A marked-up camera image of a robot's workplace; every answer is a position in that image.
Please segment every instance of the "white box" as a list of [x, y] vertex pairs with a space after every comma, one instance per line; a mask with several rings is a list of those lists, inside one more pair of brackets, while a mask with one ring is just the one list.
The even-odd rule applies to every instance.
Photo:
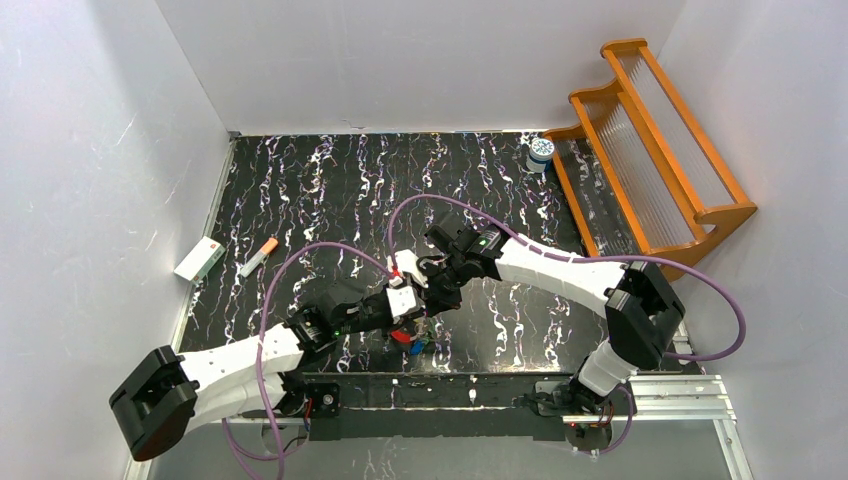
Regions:
[[222, 255], [224, 255], [224, 247], [220, 243], [209, 237], [203, 237], [177, 265], [174, 273], [197, 285]]

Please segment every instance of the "wire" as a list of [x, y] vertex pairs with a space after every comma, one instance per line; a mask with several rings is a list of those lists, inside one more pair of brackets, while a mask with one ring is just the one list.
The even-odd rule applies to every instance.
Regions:
[[538, 405], [550, 408], [551, 410], [561, 410], [563, 408], [562, 405], [557, 405], [554, 402], [548, 400], [551, 398], [551, 394], [549, 393], [537, 392], [533, 395], [525, 393], [523, 398], [525, 401], [535, 403], [537, 405], [537, 410], [539, 408]]
[[221, 423], [224, 426], [224, 436], [227, 437], [227, 445], [230, 446], [230, 451], [233, 452], [233, 456], [236, 457], [236, 461], [239, 462], [241, 468], [244, 470], [245, 473], [247, 473], [247, 476], [251, 479], [262, 480], [262, 477], [260, 477], [258, 473], [256, 473], [252, 468], [250, 468], [250, 465], [248, 465], [247, 462], [245, 462], [244, 459], [241, 458], [241, 455], [239, 455], [238, 448], [241, 447], [238, 446], [236, 440], [233, 438], [233, 432], [230, 431], [230, 425], [229, 422], [227, 422], [227, 419], [222, 418]]
[[306, 405], [306, 413], [303, 414], [303, 428], [309, 433], [309, 414], [312, 413], [312, 398], [309, 399], [309, 404]]
[[606, 423], [604, 423], [605, 427], [608, 426], [610, 423], [612, 423], [612, 417], [614, 417], [614, 416], [615, 416], [615, 405], [613, 405], [612, 401], [610, 401], [610, 416], [607, 419]]
[[736, 350], [739, 350], [739, 347], [741, 347], [742, 343], [745, 341], [745, 336], [747, 335], [747, 332], [748, 332], [748, 325], [747, 325], [747, 322], [745, 321], [745, 314], [742, 312], [742, 307], [739, 305], [739, 303], [736, 301], [736, 299], [733, 298], [733, 295], [731, 295], [730, 292], [727, 291], [724, 287], [719, 285], [718, 282], [716, 282], [712, 278], [710, 278], [707, 275], [695, 270], [694, 268], [692, 268], [688, 265], [684, 265], [682, 263], [678, 263], [678, 262], [675, 262], [673, 260], [668, 260], [668, 259], [665, 259], [665, 258], [648, 257], [648, 256], [644, 256], [644, 255], [613, 255], [613, 256], [609, 256], [609, 257], [583, 258], [583, 257], [568, 257], [568, 256], [563, 256], [563, 255], [557, 255], [555, 253], [544, 252], [544, 251], [542, 251], [542, 249], [540, 249], [536, 245], [532, 245], [529, 242], [527, 242], [527, 240], [521, 238], [517, 233], [515, 233], [515, 231], [513, 231], [511, 228], [507, 227], [500, 220], [492, 217], [491, 215], [483, 212], [482, 210], [479, 210], [477, 208], [472, 207], [471, 205], [460, 202], [459, 200], [454, 200], [453, 198], [444, 197], [442, 195], [434, 195], [434, 194], [430, 194], [430, 193], [420, 193], [418, 195], [413, 195], [413, 196], [407, 198], [406, 200], [404, 200], [403, 202], [401, 202], [397, 206], [397, 208], [395, 208], [395, 211], [392, 212], [392, 216], [389, 219], [389, 252], [390, 252], [391, 257], [392, 257], [392, 262], [395, 265], [397, 265], [397, 259], [396, 259], [396, 256], [395, 256], [395, 244], [394, 244], [395, 220], [397, 219], [397, 215], [402, 208], [404, 208], [410, 202], [412, 202], [414, 200], [420, 200], [420, 199], [441, 200], [443, 202], [447, 202], [447, 203], [456, 205], [458, 207], [462, 207], [466, 210], [469, 210], [472, 213], [475, 213], [478, 216], [485, 218], [486, 220], [488, 220], [489, 222], [491, 222], [492, 224], [494, 224], [495, 226], [497, 226], [498, 228], [500, 228], [501, 230], [506, 232], [507, 235], [509, 235], [511, 238], [513, 238], [520, 245], [527, 247], [528, 250], [530, 250], [531, 252], [537, 253], [537, 254], [545, 257], [545, 258], [550, 258], [552, 260], [558, 260], [558, 261], [561, 261], [561, 262], [573, 262], [573, 263], [638, 262], [638, 261], [651, 262], [651, 263], [656, 263], [656, 264], [676, 268], [676, 269], [681, 270], [682, 272], [684, 272], [688, 275], [691, 275], [691, 276], [697, 278], [698, 280], [701, 280], [702, 282], [706, 283], [707, 285], [712, 287], [713, 290], [718, 292], [719, 295], [724, 297], [724, 299], [730, 305], [730, 308], [733, 309], [733, 313], [736, 314], [736, 321], [739, 324], [739, 332], [736, 335], [736, 340], [734, 340], [733, 344], [731, 344], [730, 347], [728, 347], [728, 348], [726, 348], [726, 349], [724, 349], [724, 350], [722, 350], [718, 353], [713, 353], [713, 354], [709, 354], [709, 355], [687, 355], [687, 354], [681, 354], [681, 353], [675, 353], [675, 352], [665, 352], [664, 355], [666, 357], [674, 358], [674, 359], [677, 359], [677, 360], [688, 360], [690, 362], [709, 362], [709, 361], [712, 361], [712, 360], [718, 360], [720, 358], [727, 357], [728, 355], [732, 354]]
[[618, 448], [618, 446], [621, 445], [621, 442], [623, 442], [624, 439], [627, 438], [627, 434], [630, 433], [630, 426], [633, 424], [633, 395], [630, 394], [630, 392], [624, 385], [619, 385], [618, 387], [616, 387], [616, 390], [620, 390], [622, 393], [624, 393], [624, 396], [627, 397], [627, 423], [624, 424], [624, 431], [621, 432], [621, 435], [619, 435], [619, 437], [614, 442], [612, 442], [610, 446], [599, 450], [599, 454], [609, 453]]
[[[253, 460], [259, 460], [260, 462], [270, 462], [272, 460], [277, 459], [276, 455], [257, 455], [257, 454], [255, 454], [251, 451], [248, 451], [247, 449], [245, 449], [244, 447], [239, 445], [238, 442], [236, 442], [235, 438], [233, 438], [233, 432], [230, 429], [230, 422], [226, 418], [221, 419], [221, 424], [224, 427], [224, 436], [227, 438], [227, 443], [230, 446], [230, 450], [233, 452], [233, 455], [235, 455], [237, 457], [237, 460], [240, 460], [240, 459], [238, 458], [238, 455], [236, 454], [236, 452], [244, 455], [247, 458], [250, 458], [250, 459], [253, 459]], [[291, 441], [289, 441], [289, 443], [286, 445], [286, 448], [283, 449], [286, 452], [286, 456], [288, 457], [289, 455], [293, 454], [294, 452], [300, 450], [300, 446], [298, 446], [297, 448], [295, 448], [291, 452], [288, 451], [289, 447], [291, 446], [293, 441], [295, 441], [295, 440], [306, 440], [307, 438], [308, 437], [306, 437], [306, 436], [300, 436], [300, 437], [295, 437]]]
[[592, 425], [592, 426], [594, 426], [594, 427], [600, 427], [600, 426], [602, 426], [602, 425], [603, 425], [603, 423], [604, 423], [604, 417], [606, 416], [606, 413], [607, 413], [607, 405], [606, 405], [606, 404], [604, 404], [604, 406], [601, 408], [601, 417], [600, 417], [600, 418], [598, 419], [598, 421], [597, 421], [597, 422], [595, 422], [595, 424], [594, 424], [594, 425]]
[[286, 448], [284, 448], [283, 450], [288, 450], [289, 447], [291, 447], [291, 444], [298, 441], [298, 440], [306, 440], [306, 437], [304, 436], [304, 437], [294, 437], [294, 438], [292, 438], [291, 440], [289, 440], [289, 443], [286, 444]]
[[[318, 249], [318, 248], [338, 248], [338, 249], [344, 250], [348, 253], [358, 255], [363, 260], [366, 260], [366, 261], [370, 262], [371, 264], [373, 264], [374, 266], [376, 266], [377, 269], [379, 269], [384, 275], [389, 276], [389, 277], [391, 276], [391, 273], [389, 272], [389, 270], [386, 267], [381, 265], [380, 262], [378, 262], [373, 257], [369, 256], [368, 254], [366, 254], [365, 252], [363, 252], [361, 250], [358, 250], [356, 248], [353, 248], [353, 247], [350, 247], [348, 245], [338, 243], [338, 242], [318, 242], [318, 243], [313, 243], [312, 245], [307, 245], [306, 247], [295, 252], [294, 254], [289, 255], [289, 257], [286, 258], [286, 260], [283, 262], [283, 265], [280, 267], [280, 269], [277, 270], [277, 273], [274, 275], [273, 280], [271, 280], [271, 284], [270, 284], [270, 286], [268, 287], [268, 290], [265, 293], [265, 301], [262, 305], [262, 314], [260, 316], [261, 320], [260, 320], [260, 324], [259, 324], [259, 342], [258, 342], [258, 346], [257, 346], [257, 349], [256, 349], [256, 381], [258, 382], [258, 385], [259, 385], [259, 395], [262, 397], [262, 403], [265, 406], [265, 413], [268, 415], [268, 420], [271, 423], [271, 432], [274, 435], [274, 442], [277, 445], [277, 455], [273, 456], [274, 460], [279, 461], [279, 466], [278, 466], [278, 469], [277, 469], [277, 477], [276, 477], [277, 480], [282, 480], [283, 475], [285, 474], [285, 458], [286, 458], [287, 454], [285, 452], [285, 448], [283, 447], [282, 439], [280, 438], [280, 431], [279, 431], [279, 427], [277, 426], [277, 419], [276, 419], [276, 416], [274, 415], [274, 409], [273, 409], [273, 406], [271, 405], [270, 398], [268, 398], [268, 391], [265, 388], [265, 382], [263, 381], [263, 378], [262, 378], [263, 377], [263, 375], [262, 375], [262, 342], [265, 340], [265, 331], [267, 330], [267, 327], [268, 327], [268, 315], [269, 315], [270, 310], [271, 310], [271, 298], [273, 298], [273, 296], [274, 296], [274, 289], [276, 288], [277, 283], [279, 283], [280, 278], [282, 278], [282, 276], [283, 276], [283, 273], [286, 271], [286, 269], [292, 263], [294, 263], [297, 259], [299, 259], [301, 256], [303, 256], [305, 253], [310, 252], [310, 251], [315, 250], [315, 249]], [[257, 459], [257, 460], [266, 460], [267, 457], [255, 458], [255, 457], [259, 457], [259, 455], [250, 454], [249, 452], [247, 452], [233, 438], [232, 432], [230, 432], [229, 428], [227, 428], [228, 427], [227, 420], [224, 419], [224, 420], [222, 420], [222, 422], [225, 425], [224, 434], [227, 436], [227, 443], [230, 446], [230, 450], [232, 450], [233, 454], [236, 456], [236, 460], [239, 462], [239, 465], [242, 466], [244, 471], [251, 478], [261, 479], [261, 477], [258, 474], [256, 474], [256, 472], [254, 472], [250, 468], [250, 466], [247, 465], [247, 463], [244, 462], [244, 459], [242, 459], [238, 455], [238, 453], [244, 453], [246, 456], [248, 456], [250, 458]]]

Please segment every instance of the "wooden shelf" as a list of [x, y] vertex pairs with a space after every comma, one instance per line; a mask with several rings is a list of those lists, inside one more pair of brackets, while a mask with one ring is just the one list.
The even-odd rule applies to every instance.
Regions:
[[[644, 39], [607, 43], [601, 48], [601, 56], [612, 69], [612, 82], [573, 92], [569, 100], [578, 125], [548, 130], [543, 135], [554, 142], [588, 140], [633, 233], [638, 253], [694, 266], [757, 207], [730, 173]], [[589, 255], [602, 255], [584, 213], [579, 211], [577, 193], [563, 162], [559, 152], [555, 153], [554, 167], [578, 230]], [[622, 185], [616, 165], [627, 170], [628, 188]], [[645, 173], [645, 192], [634, 183], [640, 172]], [[662, 182], [659, 187], [657, 179]], [[713, 204], [704, 204], [699, 189]], [[728, 200], [715, 204], [716, 198]], [[670, 242], [672, 238], [683, 241]], [[681, 273], [667, 270], [666, 275], [676, 279]]]

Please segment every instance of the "small white box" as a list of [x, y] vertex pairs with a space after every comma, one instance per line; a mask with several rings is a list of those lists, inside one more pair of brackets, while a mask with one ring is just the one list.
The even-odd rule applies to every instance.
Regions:
[[220, 243], [209, 237], [203, 237], [177, 265], [174, 273], [197, 285], [222, 255], [224, 255], [224, 247]]
[[389, 308], [392, 310], [392, 318], [398, 318], [418, 307], [418, 297], [412, 285], [402, 288], [387, 288], [386, 296], [389, 299]]

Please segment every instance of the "blue object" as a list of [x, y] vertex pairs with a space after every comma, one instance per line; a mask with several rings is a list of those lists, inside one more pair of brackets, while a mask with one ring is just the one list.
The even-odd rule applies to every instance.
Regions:
[[415, 343], [412, 344], [412, 348], [409, 349], [409, 354], [418, 355], [421, 353], [421, 350], [424, 350], [424, 342], [416, 340]]

